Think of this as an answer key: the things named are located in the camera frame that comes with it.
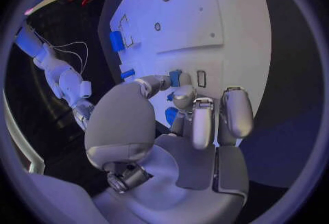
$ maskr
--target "wire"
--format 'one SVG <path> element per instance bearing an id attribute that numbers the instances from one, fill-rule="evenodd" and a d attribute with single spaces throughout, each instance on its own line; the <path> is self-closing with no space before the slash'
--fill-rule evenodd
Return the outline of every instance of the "wire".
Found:
<path id="1" fill-rule="evenodd" d="M 71 53 L 73 55 L 76 55 L 79 60 L 80 60 L 80 64 L 81 64 L 81 70 L 80 70 L 80 74 L 83 73 L 84 69 L 86 68 L 86 65 L 87 65 L 87 62 L 88 62 L 88 46 L 85 42 L 71 42 L 69 44 L 64 44 L 64 45 L 52 45 L 48 40 L 46 40 L 44 37 L 42 37 L 39 33 L 37 33 L 35 30 L 34 30 L 34 33 L 44 42 L 46 42 L 49 46 L 53 47 L 55 50 L 58 50 L 58 51 L 61 51 L 63 53 Z M 86 48 L 86 60 L 84 62 L 84 64 L 82 63 L 82 59 L 80 57 L 80 55 L 78 55 L 77 53 L 75 53 L 74 51 L 69 51 L 69 50 L 60 50 L 58 48 L 62 48 L 62 47 L 67 47 L 67 46 L 70 46 L 70 45 L 73 45 L 73 44 L 77 44 L 77 43 L 82 43 L 85 48 Z"/>

